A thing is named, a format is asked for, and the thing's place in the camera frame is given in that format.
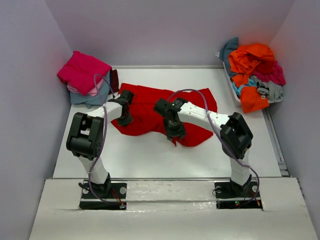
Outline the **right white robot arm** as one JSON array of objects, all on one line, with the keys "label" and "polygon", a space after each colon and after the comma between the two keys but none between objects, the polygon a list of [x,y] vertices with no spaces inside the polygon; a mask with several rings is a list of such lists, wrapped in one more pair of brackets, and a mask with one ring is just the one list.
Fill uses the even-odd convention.
[{"label": "right white robot arm", "polygon": [[253,134],[240,113],[227,115],[211,112],[180,97],[173,102],[161,98],[153,110],[163,118],[165,135],[170,141],[186,136],[186,123],[213,132],[229,157],[231,168],[230,180],[215,185],[215,196],[218,199],[246,197],[252,181],[249,151]]}]

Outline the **red t shirt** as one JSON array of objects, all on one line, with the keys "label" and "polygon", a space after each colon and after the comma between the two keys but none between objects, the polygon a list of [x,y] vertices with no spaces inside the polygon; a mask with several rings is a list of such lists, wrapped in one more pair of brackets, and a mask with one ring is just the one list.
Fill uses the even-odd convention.
[{"label": "red t shirt", "polygon": [[[122,83],[119,93],[124,90],[134,93],[132,103],[129,106],[133,121],[126,126],[120,126],[116,120],[113,120],[112,125],[121,134],[128,136],[141,136],[149,132],[165,135],[163,118],[154,111],[154,106],[159,99],[167,100],[174,92],[167,89]],[[196,147],[214,135],[213,132],[191,123],[184,123],[183,125],[186,136],[183,139],[174,137],[172,139],[174,145],[179,143],[184,147]]]}]

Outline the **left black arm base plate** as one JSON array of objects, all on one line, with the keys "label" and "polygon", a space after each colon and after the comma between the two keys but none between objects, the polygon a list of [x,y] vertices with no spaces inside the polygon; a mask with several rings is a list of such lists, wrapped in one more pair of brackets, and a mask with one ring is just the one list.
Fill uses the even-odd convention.
[{"label": "left black arm base plate", "polygon": [[111,182],[111,189],[107,194],[96,192],[99,198],[95,197],[90,191],[87,180],[79,182],[81,197],[79,208],[81,210],[107,210],[125,211],[127,209],[127,183]]}]

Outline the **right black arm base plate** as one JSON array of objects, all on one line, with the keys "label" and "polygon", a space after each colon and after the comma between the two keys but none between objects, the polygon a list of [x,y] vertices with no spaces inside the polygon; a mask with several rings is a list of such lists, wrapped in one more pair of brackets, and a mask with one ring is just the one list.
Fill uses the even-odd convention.
[{"label": "right black arm base plate", "polygon": [[245,190],[233,187],[229,181],[214,183],[212,195],[216,198],[218,210],[263,209],[257,182],[252,181]]}]

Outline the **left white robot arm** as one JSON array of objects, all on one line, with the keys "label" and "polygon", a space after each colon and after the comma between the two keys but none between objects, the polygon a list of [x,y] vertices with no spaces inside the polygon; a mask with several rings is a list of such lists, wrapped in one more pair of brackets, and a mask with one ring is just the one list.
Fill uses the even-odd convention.
[{"label": "left white robot arm", "polygon": [[124,90],[91,113],[77,112],[73,116],[66,148],[82,163],[88,174],[89,191],[97,198],[107,197],[112,185],[110,173],[100,157],[107,125],[115,120],[122,127],[133,121],[130,114],[133,98],[133,92]]}]

